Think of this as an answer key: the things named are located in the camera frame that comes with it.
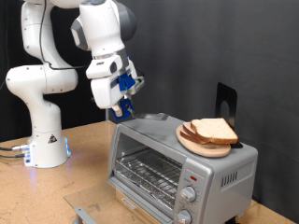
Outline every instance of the black stand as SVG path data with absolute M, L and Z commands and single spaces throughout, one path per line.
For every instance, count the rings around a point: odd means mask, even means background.
M 235 217 L 229 219 L 225 222 L 225 224 L 239 224 L 237 221 L 235 221 Z
M 236 99 L 237 99 L 237 94 L 234 89 L 225 86 L 220 82 L 218 83 L 215 118 L 221 118 L 221 105 L 225 101 L 229 107 L 228 124 L 231 126 L 233 130 L 235 129 Z M 237 142 L 236 144 L 231 144 L 231 146 L 232 148 L 243 147 L 242 144 L 239 142 Z

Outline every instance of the slice of bread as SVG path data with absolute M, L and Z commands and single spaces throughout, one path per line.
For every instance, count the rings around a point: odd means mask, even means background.
M 183 130 L 186 134 L 188 134 L 189 136 L 193 137 L 193 138 L 197 138 L 198 142 L 200 142 L 200 144 L 206 144 L 206 142 L 202 141 L 198 134 L 191 128 L 191 123 L 190 122 L 184 122 L 183 123 Z
M 225 119 L 193 119 L 191 128 L 204 142 L 234 144 L 238 139 Z
M 200 140 L 198 137 L 194 137 L 194 136 L 191 136 L 191 135 L 188 135 L 184 129 L 181 129 L 180 130 L 180 133 L 179 133 L 180 136 L 182 136 L 183 138 L 186 138 L 187 140 L 189 141 L 192 141 L 194 143 L 200 143 L 200 144 L 205 144 L 206 142 L 203 142 L 202 140 Z

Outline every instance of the wooden plate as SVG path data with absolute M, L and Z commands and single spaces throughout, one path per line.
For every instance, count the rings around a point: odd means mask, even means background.
M 224 157 L 228 155 L 231 151 L 231 145 L 225 144 L 225 145 L 217 145 L 213 143 L 207 143 L 207 144 L 199 144 L 194 143 L 192 141 L 187 140 L 186 138 L 183 138 L 180 136 L 180 131 L 183 130 L 183 126 L 180 125 L 177 127 L 177 138 L 179 142 L 185 146 L 188 150 L 204 156 L 204 157 Z

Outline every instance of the oven rack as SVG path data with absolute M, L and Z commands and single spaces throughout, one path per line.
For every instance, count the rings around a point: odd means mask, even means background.
M 120 158 L 116 163 L 125 168 L 121 172 L 123 176 L 174 208 L 182 167 L 180 163 L 151 148 Z

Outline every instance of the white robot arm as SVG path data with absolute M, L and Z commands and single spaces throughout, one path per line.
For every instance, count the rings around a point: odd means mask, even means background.
M 86 76 L 92 79 L 94 100 L 100 108 L 112 107 L 116 119 L 128 117 L 133 106 L 129 99 L 121 99 L 137 93 L 145 83 L 122 43 L 135 33 L 135 15 L 114 0 L 85 0 L 79 10 L 71 30 L 76 45 L 92 51 Z
M 40 168 L 61 165 L 69 155 L 60 108 L 45 101 L 43 95 L 72 91 L 78 84 L 76 70 L 55 48 L 50 21 L 54 6 L 80 9 L 72 33 L 78 47 L 92 51 L 86 74 L 92 79 L 93 96 L 100 108 L 112 107 L 116 119 L 130 116 L 134 108 L 129 99 L 122 98 L 144 85 L 122 43 L 135 32 L 135 17 L 128 8 L 111 0 L 25 0 L 21 9 L 24 49 L 43 64 L 12 68 L 6 81 L 9 90 L 28 106 L 32 122 L 28 144 L 15 148 L 23 150 L 26 166 Z

